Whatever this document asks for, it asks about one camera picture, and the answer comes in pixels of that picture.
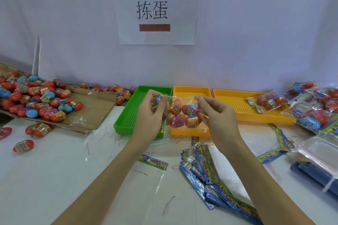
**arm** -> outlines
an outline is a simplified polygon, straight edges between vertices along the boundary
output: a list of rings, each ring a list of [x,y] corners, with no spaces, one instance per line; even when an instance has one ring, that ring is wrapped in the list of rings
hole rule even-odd
[[[139,106],[133,135],[127,145],[52,225],[101,224],[133,164],[158,134],[168,102],[168,97],[164,96],[154,111],[152,107],[160,94],[153,90],[147,93]]]
[[[198,100],[209,116],[202,119],[209,126],[216,147],[236,171],[263,223],[314,225],[247,147],[239,133],[234,109],[214,98]]]

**green plastic basket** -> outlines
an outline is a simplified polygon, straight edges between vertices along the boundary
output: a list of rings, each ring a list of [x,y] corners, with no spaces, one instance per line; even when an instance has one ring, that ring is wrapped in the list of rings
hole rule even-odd
[[[128,101],[124,110],[114,124],[114,129],[119,134],[132,135],[135,127],[135,120],[139,105],[143,101],[148,90],[158,91],[162,94],[171,96],[171,87],[157,87],[157,86],[139,86],[134,92],[133,96]],[[164,133],[158,133],[156,138],[162,138]]]

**wall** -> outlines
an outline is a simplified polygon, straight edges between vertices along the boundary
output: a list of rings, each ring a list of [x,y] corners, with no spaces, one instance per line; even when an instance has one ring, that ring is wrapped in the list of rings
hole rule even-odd
[[[35,39],[19,0],[0,0],[0,62],[31,72]]]
[[[337,0],[199,0],[195,46],[119,45],[113,0],[19,2],[68,83],[264,91],[337,79]]]

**yellow tray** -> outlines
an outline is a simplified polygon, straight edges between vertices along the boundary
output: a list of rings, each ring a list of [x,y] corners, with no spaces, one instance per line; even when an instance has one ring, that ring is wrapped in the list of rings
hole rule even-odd
[[[203,95],[211,97],[211,92],[209,87],[193,87],[193,86],[174,86],[173,96],[177,97],[193,97],[196,95]],[[200,127],[206,126],[203,122],[199,125]],[[197,137],[207,137],[210,138],[209,129],[206,132],[198,131],[198,129],[179,129],[179,128],[170,128],[171,135],[182,135],[182,136],[197,136]]]
[[[245,98],[258,96],[264,93],[257,92],[242,92],[231,90],[214,89],[214,97],[222,103],[233,107],[236,112],[236,118],[239,121],[261,122],[261,123],[276,123],[284,125],[293,125],[294,121],[291,117],[284,116],[281,111],[288,108],[287,105],[266,114],[258,114],[256,108],[250,106]]]

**chinese characters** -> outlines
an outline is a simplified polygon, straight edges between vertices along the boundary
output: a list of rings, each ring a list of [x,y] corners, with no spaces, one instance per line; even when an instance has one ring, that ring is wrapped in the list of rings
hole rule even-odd
[[[144,1],[144,3],[140,3],[138,1],[138,5],[136,7],[138,7],[138,11],[136,12],[138,14],[138,19],[142,19],[145,18],[146,20],[148,20],[149,18],[153,18],[153,19],[161,19],[161,18],[166,18],[167,19],[167,1],[155,1],[153,2],[155,3],[155,6],[152,10],[150,10],[148,8],[148,6],[150,5],[150,3],[147,3],[146,1]]]

